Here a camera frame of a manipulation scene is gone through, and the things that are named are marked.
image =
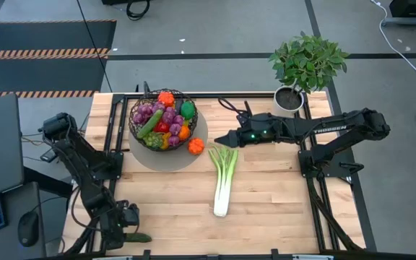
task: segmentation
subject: table leg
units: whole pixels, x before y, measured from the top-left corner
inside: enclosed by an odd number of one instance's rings
[[[37,182],[40,189],[52,194],[69,198],[72,194],[73,185],[56,180],[36,170],[24,166],[24,183]]]

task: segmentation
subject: round gray plate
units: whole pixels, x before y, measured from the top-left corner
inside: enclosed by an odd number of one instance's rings
[[[200,111],[198,112],[196,128],[191,138],[198,137],[203,140],[205,146],[208,140],[208,125]],[[189,166],[195,159],[196,155],[191,155],[187,150],[189,141],[174,151],[154,152],[142,146],[129,132],[129,146],[135,158],[145,167],[158,171],[174,171]]]

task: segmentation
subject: leek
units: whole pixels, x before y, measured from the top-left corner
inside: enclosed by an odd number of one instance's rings
[[[238,150],[214,146],[214,149],[208,150],[208,153],[217,170],[213,212],[218,217],[225,217],[229,208],[230,187],[237,163]]]

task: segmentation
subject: caution tape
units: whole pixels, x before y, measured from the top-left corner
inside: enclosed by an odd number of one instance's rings
[[[14,93],[19,98],[87,98],[97,90],[64,90],[64,91],[1,91],[0,97]]]
[[[60,22],[85,22],[83,20],[67,20],[67,21],[11,21],[0,22],[0,24],[27,24],[27,23],[60,23]],[[116,22],[115,19],[91,19],[86,22]]]
[[[107,59],[108,48],[69,48],[49,50],[5,50],[0,51],[0,59],[81,59],[97,58]]]

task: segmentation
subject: white flower pot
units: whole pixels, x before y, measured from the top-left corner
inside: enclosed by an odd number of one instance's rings
[[[300,106],[297,107],[296,109],[289,110],[289,109],[283,108],[277,102],[277,93],[282,89],[290,89],[291,91],[293,88],[291,86],[282,86],[282,87],[279,87],[277,90],[275,90],[274,104],[272,105],[272,115],[292,118],[295,116],[296,111],[299,111],[303,107],[303,104],[304,104],[303,93],[300,93],[300,97],[299,97],[301,99]]]

